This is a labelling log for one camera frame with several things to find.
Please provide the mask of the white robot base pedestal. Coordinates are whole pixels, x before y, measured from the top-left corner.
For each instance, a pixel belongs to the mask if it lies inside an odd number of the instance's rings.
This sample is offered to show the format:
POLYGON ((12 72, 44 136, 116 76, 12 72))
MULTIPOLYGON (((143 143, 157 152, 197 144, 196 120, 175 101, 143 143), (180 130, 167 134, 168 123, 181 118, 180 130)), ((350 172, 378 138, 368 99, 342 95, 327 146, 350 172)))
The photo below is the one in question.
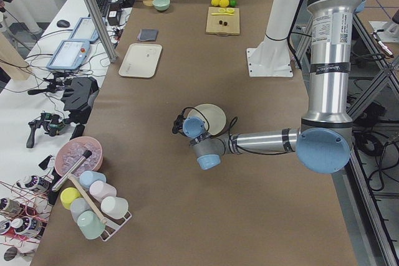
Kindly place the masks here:
POLYGON ((292 77, 288 36, 300 0, 273 0, 264 40, 247 49, 251 77, 292 77))

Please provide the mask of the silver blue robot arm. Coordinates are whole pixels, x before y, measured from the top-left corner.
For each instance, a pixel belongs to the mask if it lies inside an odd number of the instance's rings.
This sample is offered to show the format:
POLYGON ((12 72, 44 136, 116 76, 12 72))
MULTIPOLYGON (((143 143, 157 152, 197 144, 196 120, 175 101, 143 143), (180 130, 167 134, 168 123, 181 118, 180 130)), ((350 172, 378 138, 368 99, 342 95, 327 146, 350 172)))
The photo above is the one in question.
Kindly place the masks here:
MULTIPOLYGON (((252 77, 289 77, 288 40, 301 0, 273 0, 264 40, 247 49, 252 77)), ((295 152, 318 173, 334 173, 350 159, 352 119, 347 114, 353 15, 365 0, 307 0, 312 16, 309 105, 298 129, 264 133, 209 133, 204 116, 180 115, 173 133, 190 139, 202 169, 218 165, 224 154, 279 155, 295 152)))

